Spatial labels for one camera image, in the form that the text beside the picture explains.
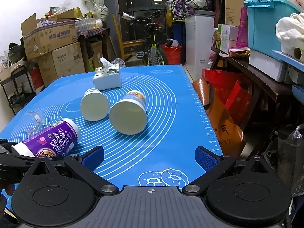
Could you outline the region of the purple paper cup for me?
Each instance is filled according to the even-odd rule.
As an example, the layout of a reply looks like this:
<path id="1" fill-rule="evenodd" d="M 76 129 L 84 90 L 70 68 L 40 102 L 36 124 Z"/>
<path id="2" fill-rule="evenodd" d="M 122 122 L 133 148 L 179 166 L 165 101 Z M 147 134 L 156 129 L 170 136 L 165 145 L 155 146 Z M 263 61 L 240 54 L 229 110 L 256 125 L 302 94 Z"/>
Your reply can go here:
<path id="1" fill-rule="evenodd" d="M 63 157 L 70 153 L 80 140 L 76 123 L 64 118 L 57 123 L 11 146 L 12 152 L 38 158 L 41 156 Z"/>

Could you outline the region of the clear plastic cup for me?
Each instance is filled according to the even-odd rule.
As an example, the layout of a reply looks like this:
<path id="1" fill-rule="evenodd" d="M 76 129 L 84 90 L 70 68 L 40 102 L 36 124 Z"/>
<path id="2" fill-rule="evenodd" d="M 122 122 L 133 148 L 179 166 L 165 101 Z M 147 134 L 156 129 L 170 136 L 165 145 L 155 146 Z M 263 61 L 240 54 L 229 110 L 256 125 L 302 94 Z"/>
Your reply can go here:
<path id="1" fill-rule="evenodd" d="M 41 111 L 31 111 L 26 113 L 26 132 L 27 136 L 34 135 L 46 128 L 44 114 Z"/>

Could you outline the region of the plain white paper cup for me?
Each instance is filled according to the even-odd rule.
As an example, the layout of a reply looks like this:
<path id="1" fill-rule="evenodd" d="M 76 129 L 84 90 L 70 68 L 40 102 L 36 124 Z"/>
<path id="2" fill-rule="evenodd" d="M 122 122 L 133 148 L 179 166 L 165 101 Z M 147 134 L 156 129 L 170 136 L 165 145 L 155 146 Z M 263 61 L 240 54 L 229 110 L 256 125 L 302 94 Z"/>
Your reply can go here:
<path id="1" fill-rule="evenodd" d="M 107 96 L 96 88 L 88 89 L 80 102 L 81 115 L 87 121 L 104 119 L 108 115 L 109 109 Z"/>

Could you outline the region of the blue printed paper cup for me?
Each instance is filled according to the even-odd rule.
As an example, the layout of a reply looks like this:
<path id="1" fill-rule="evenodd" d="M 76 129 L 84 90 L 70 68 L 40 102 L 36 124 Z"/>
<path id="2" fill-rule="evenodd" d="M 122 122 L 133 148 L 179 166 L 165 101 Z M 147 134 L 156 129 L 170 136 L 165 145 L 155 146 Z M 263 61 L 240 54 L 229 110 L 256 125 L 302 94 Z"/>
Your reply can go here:
<path id="1" fill-rule="evenodd" d="M 147 125 L 146 97 L 131 90 L 109 111 L 109 120 L 117 132 L 126 135 L 141 133 Z"/>

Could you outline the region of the orange paper shopping bag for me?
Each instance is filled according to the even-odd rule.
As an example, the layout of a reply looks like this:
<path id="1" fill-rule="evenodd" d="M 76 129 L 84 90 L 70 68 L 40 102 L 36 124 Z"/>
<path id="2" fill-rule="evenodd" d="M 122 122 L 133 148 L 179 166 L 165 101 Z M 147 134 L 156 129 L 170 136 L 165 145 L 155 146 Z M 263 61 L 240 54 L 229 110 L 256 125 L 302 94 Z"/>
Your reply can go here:
<path id="1" fill-rule="evenodd" d="M 208 81 L 203 78 L 197 79 L 192 86 L 205 109 L 223 154 L 238 158 L 246 145 L 243 131 L 233 122 L 228 110 Z"/>

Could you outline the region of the red shopping bag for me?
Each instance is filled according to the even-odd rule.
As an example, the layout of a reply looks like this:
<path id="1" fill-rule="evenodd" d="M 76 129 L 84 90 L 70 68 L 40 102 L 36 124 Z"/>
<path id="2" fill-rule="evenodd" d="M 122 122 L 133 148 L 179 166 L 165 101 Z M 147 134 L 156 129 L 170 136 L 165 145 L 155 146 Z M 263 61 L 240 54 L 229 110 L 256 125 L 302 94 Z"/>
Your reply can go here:
<path id="1" fill-rule="evenodd" d="M 235 124 L 239 125 L 248 111 L 252 99 L 248 88 L 251 80 L 244 73 L 222 70 L 203 70 L 203 78 L 215 89 L 219 100 L 228 110 Z"/>

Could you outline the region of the blue silicone baking mat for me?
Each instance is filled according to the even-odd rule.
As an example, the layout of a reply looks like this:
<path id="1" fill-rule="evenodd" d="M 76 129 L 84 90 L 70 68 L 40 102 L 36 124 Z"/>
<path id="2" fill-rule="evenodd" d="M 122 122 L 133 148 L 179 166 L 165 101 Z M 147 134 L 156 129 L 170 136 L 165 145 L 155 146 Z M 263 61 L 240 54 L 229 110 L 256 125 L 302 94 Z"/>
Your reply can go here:
<path id="1" fill-rule="evenodd" d="M 21 142 L 39 124 L 68 118 L 80 131 L 73 152 L 103 147 L 95 172 L 117 187 L 185 187 L 204 173 L 195 162 L 197 147 L 222 154 L 187 74 L 179 65 L 127 67 L 120 74 L 121 86 L 103 91 L 95 90 L 94 73 L 54 81 L 16 114 L 1 138 Z"/>

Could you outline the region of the black metal shelf rack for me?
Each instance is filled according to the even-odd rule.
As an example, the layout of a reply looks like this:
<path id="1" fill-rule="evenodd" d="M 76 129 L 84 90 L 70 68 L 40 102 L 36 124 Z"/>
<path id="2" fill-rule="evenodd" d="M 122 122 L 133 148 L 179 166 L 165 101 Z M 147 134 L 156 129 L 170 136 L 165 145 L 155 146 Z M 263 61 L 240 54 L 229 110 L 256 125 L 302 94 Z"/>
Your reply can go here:
<path id="1" fill-rule="evenodd" d="M 30 87 L 30 92 L 26 93 L 24 88 L 21 86 L 18 86 L 16 79 L 20 76 L 25 75 L 27 78 L 27 82 Z M 9 96 L 6 92 L 5 85 L 8 83 L 13 83 L 15 92 L 11 96 Z M 13 71 L 10 72 L 8 77 L 5 77 L 4 79 L 1 79 L 1 87 L 3 88 L 3 92 L 5 94 L 5 97 L 9 103 L 9 107 L 12 110 L 13 114 L 16 115 L 17 112 L 15 109 L 21 109 L 23 108 L 27 103 L 29 103 L 35 96 L 36 92 L 33 88 L 33 85 L 31 84 L 30 78 L 29 78 L 29 70 L 25 65 L 17 65 L 14 67 Z"/>

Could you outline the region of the dark wooden side table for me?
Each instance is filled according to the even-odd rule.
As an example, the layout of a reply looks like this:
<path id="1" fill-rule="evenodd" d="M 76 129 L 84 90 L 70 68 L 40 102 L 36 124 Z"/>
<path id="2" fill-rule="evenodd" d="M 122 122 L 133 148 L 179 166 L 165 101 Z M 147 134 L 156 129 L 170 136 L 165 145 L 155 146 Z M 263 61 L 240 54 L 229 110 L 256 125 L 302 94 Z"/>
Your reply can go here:
<path id="1" fill-rule="evenodd" d="M 278 83 L 265 73 L 251 66 L 244 58 L 224 57 L 222 52 L 211 47 L 215 57 L 211 68 L 243 73 L 253 84 L 253 94 L 248 112 L 241 126 L 253 122 L 253 118 L 263 105 L 267 106 L 266 114 L 272 127 L 296 127 L 303 123 L 303 105 L 294 97 L 292 85 Z"/>

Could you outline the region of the white tissue box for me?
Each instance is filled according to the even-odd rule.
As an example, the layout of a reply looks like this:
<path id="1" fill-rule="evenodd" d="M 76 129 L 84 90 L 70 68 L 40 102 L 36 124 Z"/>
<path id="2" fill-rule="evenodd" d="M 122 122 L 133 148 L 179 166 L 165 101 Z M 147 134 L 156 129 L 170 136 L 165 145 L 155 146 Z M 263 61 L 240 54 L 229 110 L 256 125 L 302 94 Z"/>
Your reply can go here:
<path id="1" fill-rule="evenodd" d="M 106 89 L 119 88 L 122 86 L 120 73 L 120 64 L 118 62 L 109 62 L 104 57 L 99 59 L 102 66 L 95 71 L 93 84 L 96 89 L 102 91 Z"/>

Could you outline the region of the lower cardboard box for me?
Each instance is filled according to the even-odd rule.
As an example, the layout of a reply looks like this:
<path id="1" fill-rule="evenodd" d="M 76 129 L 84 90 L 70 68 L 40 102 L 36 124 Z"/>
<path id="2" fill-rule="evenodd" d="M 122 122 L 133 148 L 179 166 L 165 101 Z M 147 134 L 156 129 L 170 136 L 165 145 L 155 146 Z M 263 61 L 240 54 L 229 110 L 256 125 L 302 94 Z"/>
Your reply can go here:
<path id="1" fill-rule="evenodd" d="M 61 77 L 86 72 L 79 42 L 48 52 L 37 61 L 45 86 Z"/>

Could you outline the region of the red plastic bucket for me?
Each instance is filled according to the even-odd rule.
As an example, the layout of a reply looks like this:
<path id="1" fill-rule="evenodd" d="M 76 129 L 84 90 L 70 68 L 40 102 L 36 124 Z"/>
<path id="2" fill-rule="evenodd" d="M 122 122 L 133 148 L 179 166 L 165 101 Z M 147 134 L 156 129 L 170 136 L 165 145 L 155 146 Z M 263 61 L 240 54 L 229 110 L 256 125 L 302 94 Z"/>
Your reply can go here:
<path id="1" fill-rule="evenodd" d="M 164 50 L 169 65 L 181 64 L 181 46 L 167 47 L 165 45 L 162 45 L 162 49 Z"/>

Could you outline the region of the green white product box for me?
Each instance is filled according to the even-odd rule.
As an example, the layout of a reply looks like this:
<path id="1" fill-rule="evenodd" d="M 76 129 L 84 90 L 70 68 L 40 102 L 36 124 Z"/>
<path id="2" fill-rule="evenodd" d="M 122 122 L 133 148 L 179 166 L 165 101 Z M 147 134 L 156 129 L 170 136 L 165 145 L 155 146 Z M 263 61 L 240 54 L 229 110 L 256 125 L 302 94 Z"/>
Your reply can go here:
<path id="1" fill-rule="evenodd" d="M 217 33 L 217 49 L 229 54 L 231 48 L 236 48 L 239 28 L 237 26 L 219 24 Z"/>

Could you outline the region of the upper open cardboard box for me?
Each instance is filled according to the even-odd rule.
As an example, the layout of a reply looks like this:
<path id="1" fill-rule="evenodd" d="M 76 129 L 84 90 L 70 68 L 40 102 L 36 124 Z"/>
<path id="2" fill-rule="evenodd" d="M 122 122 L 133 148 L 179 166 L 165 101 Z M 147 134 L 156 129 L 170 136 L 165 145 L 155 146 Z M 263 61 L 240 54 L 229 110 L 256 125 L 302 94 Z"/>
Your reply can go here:
<path id="1" fill-rule="evenodd" d="M 37 19 L 31 15 L 21 23 L 24 50 L 28 60 L 77 42 L 76 20 L 80 9 L 72 8 Z"/>

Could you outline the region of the white chest freezer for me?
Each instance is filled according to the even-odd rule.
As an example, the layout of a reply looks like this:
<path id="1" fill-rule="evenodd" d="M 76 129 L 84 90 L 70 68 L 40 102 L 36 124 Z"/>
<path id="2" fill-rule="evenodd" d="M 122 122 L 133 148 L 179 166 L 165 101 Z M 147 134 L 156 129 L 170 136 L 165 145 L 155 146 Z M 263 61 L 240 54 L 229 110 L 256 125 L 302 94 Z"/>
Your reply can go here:
<path id="1" fill-rule="evenodd" d="M 211 67 L 212 38 L 214 33 L 213 11 L 195 9 L 185 18 L 186 63 L 193 80 L 202 77 L 203 70 Z"/>

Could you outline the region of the black green bicycle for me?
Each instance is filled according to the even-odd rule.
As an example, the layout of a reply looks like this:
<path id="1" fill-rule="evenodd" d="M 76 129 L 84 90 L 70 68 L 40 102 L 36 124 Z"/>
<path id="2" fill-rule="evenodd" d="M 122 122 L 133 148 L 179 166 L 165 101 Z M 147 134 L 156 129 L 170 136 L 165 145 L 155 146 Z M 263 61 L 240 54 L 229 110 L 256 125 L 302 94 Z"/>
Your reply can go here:
<path id="1" fill-rule="evenodd" d="M 143 31 L 144 44 L 142 51 L 136 53 L 138 59 L 143 59 L 147 66 L 168 65 L 168 60 L 161 46 L 160 30 L 161 26 L 153 22 L 161 15 L 161 10 L 154 11 L 150 16 L 134 17 L 133 15 L 123 12 L 122 19 L 126 20 L 129 26 L 140 25 Z"/>

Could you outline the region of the turquoise plastic storage bin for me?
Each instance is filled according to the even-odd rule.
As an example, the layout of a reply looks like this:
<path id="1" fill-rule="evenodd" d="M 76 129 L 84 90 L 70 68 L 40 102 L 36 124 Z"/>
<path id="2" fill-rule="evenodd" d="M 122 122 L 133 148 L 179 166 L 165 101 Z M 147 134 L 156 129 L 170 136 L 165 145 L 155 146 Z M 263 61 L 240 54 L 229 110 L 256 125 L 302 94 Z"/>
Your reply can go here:
<path id="1" fill-rule="evenodd" d="M 268 56 L 280 50 L 275 29 L 278 21 L 303 12 L 295 0 L 245 0 L 248 21 L 248 47 Z"/>

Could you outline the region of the floral fabric bundle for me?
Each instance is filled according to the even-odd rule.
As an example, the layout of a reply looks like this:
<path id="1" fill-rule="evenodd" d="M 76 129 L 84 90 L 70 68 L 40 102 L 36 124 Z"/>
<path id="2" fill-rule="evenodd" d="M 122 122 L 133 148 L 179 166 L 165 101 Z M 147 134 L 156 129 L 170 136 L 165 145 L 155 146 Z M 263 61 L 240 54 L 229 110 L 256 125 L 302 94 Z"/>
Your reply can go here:
<path id="1" fill-rule="evenodd" d="M 171 4 L 171 14 L 173 20 L 185 21 L 185 17 L 194 11 L 190 0 L 173 0 Z"/>

